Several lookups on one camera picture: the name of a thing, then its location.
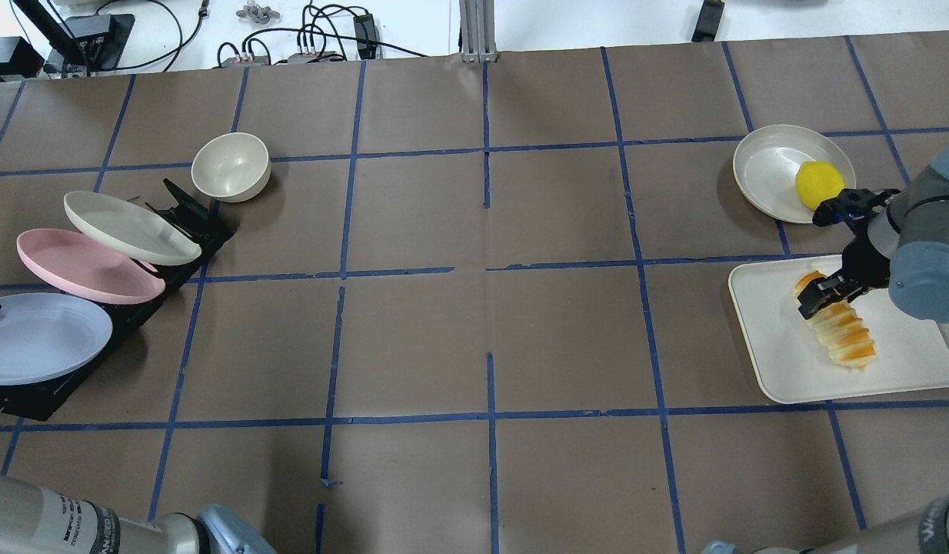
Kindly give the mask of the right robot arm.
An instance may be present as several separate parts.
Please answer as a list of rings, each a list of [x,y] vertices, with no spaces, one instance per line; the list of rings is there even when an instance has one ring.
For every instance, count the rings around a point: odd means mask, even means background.
[[[757,382],[788,405],[949,386],[949,146],[904,189],[823,195],[840,255],[735,267],[732,305]]]

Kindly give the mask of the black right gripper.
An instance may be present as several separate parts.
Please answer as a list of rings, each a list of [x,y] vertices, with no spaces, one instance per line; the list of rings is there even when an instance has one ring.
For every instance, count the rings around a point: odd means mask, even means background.
[[[797,310],[805,320],[837,304],[851,302],[872,289],[890,284],[891,256],[901,227],[895,222],[890,200],[900,189],[844,189],[820,202],[811,218],[817,227],[844,223],[854,239],[841,253],[841,270],[830,275],[810,272],[797,281]]]

